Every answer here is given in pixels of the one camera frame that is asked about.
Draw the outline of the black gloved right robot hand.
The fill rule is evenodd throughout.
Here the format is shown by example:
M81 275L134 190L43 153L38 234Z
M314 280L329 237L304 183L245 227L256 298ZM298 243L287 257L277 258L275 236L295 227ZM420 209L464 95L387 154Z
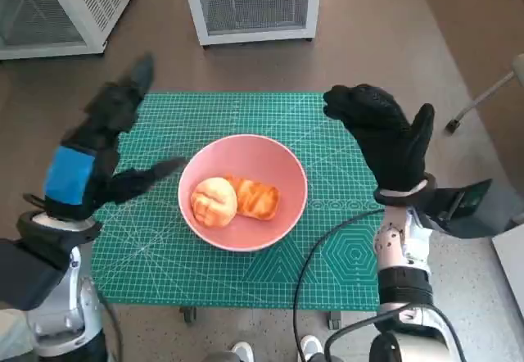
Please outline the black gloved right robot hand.
M435 109L425 103L408 121L395 98L368 84L335 85L323 95L325 116L352 134L380 189L408 192L425 178Z

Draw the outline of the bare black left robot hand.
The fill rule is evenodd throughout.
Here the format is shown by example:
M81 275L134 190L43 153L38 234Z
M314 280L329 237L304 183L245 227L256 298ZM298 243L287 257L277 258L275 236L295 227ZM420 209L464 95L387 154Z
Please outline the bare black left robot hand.
M116 173L119 136L138 120L138 108L152 86L154 59L137 59L119 79L104 84L84 108L85 119L66 132L44 183L43 208L48 216L84 220L106 203L122 204L187 164L175 156L146 170Z

